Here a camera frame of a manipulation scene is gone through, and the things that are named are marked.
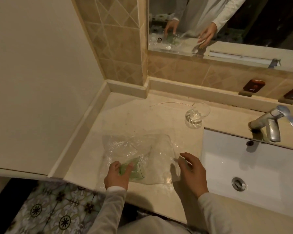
plastic bag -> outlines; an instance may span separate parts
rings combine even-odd
[[[142,157],[145,178],[130,180],[146,185],[170,184],[171,164],[176,163],[171,138],[167,134],[146,134],[140,136],[103,135],[103,155],[97,189],[104,189],[104,178],[114,161],[126,163]]]

beige countertop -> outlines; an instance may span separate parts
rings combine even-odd
[[[104,148],[102,134],[137,135],[149,132],[168,134],[176,152],[189,152],[199,157],[203,127],[252,138],[248,122],[262,112],[206,102],[210,115],[203,126],[193,129],[185,121],[192,99],[163,92],[150,91],[146,99],[111,93],[93,124],[90,133],[75,157],[65,180],[98,189],[99,170]],[[282,146],[293,148],[293,129],[279,120]],[[243,233],[293,233],[293,218],[219,196],[220,201]],[[126,201],[174,220],[204,227],[196,200],[181,182],[170,185],[143,185],[130,182]]]

faucet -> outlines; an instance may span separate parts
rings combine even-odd
[[[248,126],[251,130],[260,130],[261,128],[266,127],[269,140],[271,142],[280,142],[278,119],[282,117],[286,117],[291,126],[293,126],[293,117],[291,116],[290,110],[282,105],[278,105],[256,120],[249,122]]]

tile backsplash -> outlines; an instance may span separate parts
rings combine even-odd
[[[147,77],[146,0],[75,0],[107,79]]]
[[[165,52],[148,52],[148,75],[173,81],[239,92],[251,79],[266,85],[254,95],[280,99],[293,89],[293,72],[205,60]]]

faucet handle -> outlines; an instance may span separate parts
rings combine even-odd
[[[293,126],[293,117],[291,116],[291,112],[288,107],[278,105],[276,108],[270,111],[271,115],[273,115],[276,118],[286,117],[291,126]]]

